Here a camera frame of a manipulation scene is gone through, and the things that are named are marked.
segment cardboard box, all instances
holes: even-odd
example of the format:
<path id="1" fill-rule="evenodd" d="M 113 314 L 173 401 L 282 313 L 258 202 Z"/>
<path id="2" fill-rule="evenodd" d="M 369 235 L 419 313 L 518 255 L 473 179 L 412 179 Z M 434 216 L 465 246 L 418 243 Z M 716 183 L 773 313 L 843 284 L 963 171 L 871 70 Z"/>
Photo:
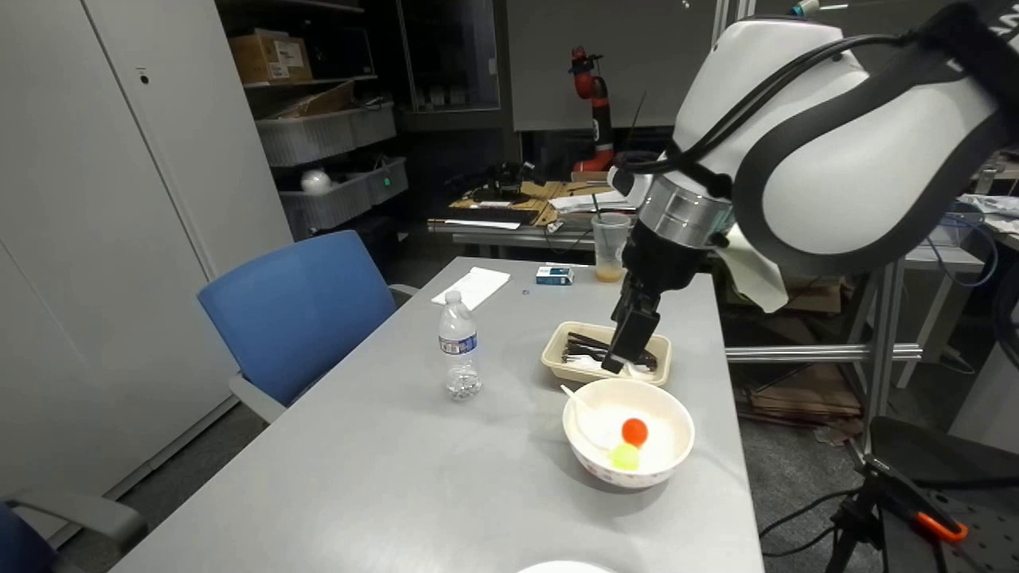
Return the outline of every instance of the cardboard box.
<path id="1" fill-rule="evenodd" d="M 255 29 L 228 39 L 228 52 L 245 86 L 313 79 L 306 40 L 286 33 Z"/>

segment floor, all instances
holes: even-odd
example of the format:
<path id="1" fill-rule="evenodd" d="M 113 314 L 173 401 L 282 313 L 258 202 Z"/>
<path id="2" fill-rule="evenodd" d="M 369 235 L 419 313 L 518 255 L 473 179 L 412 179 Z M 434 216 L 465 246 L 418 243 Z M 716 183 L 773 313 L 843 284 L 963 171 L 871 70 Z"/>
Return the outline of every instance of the floor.
<path id="1" fill-rule="evenodd" d="M 424 231 L 412 231 L 395 262 L 382 265 L 382 270 L 395 284 L 425 284 L 451 255 L 451 246 L 434 243 Z M 963 334 L 956 334 L 952 344 L 963 344 L 964 352 L 982 352 L 988 326 L 982 319 L 964 319 L 958 332 Z M 890 393 L 890 413 L 921 427 L 945 428 L 958 401 L 964 398 L 967 381 L 972 369 L 964 365 L 964 358 L 958 358 L 956 365 L 921 365 L 912 389 Z M 124 504 L 137 505 L 154 524 L 160 524 L 262 428 L 265 423 L 251 410 L 228 410 L 215 427 L 194 438 L 194 444 L 187 444 L 165 468 L 133 487 Z M 839 444 L 827 444 L 822 437 L 826 428 L 819 433 L 819 427 L 742 420 L 742 444 L 758 524 L 768 524 L 822 492 L 855 487 L 851 451 Z M 827 504 L 773 531 L 765 540 L 765 549 L 786 549 L 809 540 L 827 524 L 833 505 L 837 504 Z M 802 555 L 768 556 L 765 564 L 768 573 L 819 573 L 826 570 L 827 549 L 830 540 L 822 540 Z M 74 539 L 65 548 L 65 556 L 86 570 L 108 570 L 113 564 L 113 549 L 91 536 Z M 874 549 L 859 548 L 848 570 L 871 573 L 881 570 L 881 560 Z"/>

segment gray table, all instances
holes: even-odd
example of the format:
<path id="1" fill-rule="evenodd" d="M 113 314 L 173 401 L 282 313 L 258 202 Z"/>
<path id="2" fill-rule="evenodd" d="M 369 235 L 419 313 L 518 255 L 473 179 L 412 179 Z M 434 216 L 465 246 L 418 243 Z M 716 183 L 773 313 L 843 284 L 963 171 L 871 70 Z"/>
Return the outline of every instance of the gray table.
<path id="1" fill-rule="evenodd" d="M 441 393 L 439 306 L 469 267 L 511 280 L 476 313 L 483 390 Z M 537 352 L 562 319 L 607 321 L 619 286 L 536 286 L 536 265 L 457 259 L 168 515 L 113 573 L 511 573 L 542 560 L 750 570 L 760 548 L 709 278 L 662 298 L 667 390 L 698 444 L 657 490 L 591 480 Z"/>

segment orange object in bowl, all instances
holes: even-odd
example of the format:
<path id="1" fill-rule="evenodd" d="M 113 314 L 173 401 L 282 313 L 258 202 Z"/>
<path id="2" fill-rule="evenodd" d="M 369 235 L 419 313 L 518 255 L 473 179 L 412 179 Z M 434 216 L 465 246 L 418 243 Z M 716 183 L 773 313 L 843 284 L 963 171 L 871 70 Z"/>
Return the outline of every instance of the orange object in bowl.
<path id="1" fill-rule="evenodd" d="M 640 450 L 645 442 L 645 423 L 640 418 L 625 420 L 625 442 Z"/>

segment gray wall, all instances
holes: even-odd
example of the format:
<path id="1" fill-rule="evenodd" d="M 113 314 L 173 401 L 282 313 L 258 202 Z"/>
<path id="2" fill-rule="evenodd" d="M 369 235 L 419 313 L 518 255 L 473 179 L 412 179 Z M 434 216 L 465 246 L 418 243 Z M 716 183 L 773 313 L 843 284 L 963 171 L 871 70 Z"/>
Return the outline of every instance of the gray wall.
<path id="1" fill-rule="evenodd" d="M 569 79 L 569 52 L 605 54 L 610 122 L 673 125 L 713 29 L 713 3 L 693 0 L 510 0 L 510 81 L 516 131 L 588 126 Z"/>

